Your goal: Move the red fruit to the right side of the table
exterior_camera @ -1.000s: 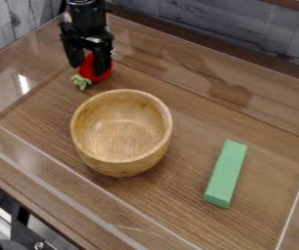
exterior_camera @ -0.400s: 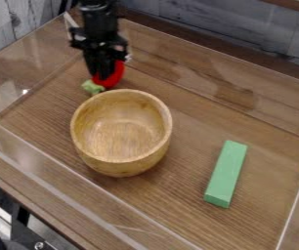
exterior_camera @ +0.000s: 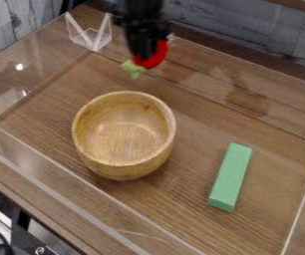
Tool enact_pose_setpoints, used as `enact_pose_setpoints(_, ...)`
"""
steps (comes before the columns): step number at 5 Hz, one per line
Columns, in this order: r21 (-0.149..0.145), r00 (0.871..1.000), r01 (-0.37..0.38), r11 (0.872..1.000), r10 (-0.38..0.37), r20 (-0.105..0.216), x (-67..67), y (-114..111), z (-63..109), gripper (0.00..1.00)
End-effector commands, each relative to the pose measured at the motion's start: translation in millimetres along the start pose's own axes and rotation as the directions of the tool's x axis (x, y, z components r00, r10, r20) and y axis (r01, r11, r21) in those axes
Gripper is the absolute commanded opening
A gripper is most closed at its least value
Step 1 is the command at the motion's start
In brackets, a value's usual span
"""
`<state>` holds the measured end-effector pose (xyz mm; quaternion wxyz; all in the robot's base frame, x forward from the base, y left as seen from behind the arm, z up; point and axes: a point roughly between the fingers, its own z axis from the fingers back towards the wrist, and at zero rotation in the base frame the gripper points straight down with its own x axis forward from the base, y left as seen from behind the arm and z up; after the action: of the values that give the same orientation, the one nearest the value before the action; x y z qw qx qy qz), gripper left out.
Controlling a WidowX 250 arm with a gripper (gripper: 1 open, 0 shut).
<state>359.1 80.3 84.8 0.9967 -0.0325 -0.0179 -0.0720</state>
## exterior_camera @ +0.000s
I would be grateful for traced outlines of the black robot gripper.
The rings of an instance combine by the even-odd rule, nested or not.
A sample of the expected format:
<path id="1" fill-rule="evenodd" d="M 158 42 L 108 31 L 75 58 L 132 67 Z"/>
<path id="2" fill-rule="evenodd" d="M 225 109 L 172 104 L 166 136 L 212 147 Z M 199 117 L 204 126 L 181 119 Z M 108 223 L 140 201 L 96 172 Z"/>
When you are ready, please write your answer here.
<path id="1" fill-rule="evenodd" d="M 162 0 L 117 0 L 114 14 L 129 35 L 129 49 L 142 60 L 152 56 L 157 37 L 169 34 L 169 21 L 162 15 Z"/>

